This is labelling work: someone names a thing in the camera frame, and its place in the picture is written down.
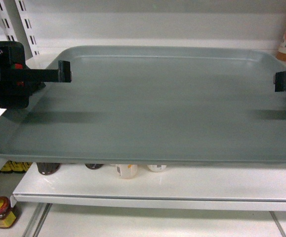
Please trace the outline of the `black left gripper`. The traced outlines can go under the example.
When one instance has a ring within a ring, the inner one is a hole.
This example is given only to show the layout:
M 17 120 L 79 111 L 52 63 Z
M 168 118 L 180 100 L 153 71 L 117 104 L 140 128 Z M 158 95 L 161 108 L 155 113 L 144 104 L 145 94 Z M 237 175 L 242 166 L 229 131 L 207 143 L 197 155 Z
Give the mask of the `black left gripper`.
M 35 92 L 45 88 L 43 82 L 72 81 L 71 63 L 58 61 L 58 69 L 29 69 L 20 42 L 0 41 L 0 107 L 24 109 Z

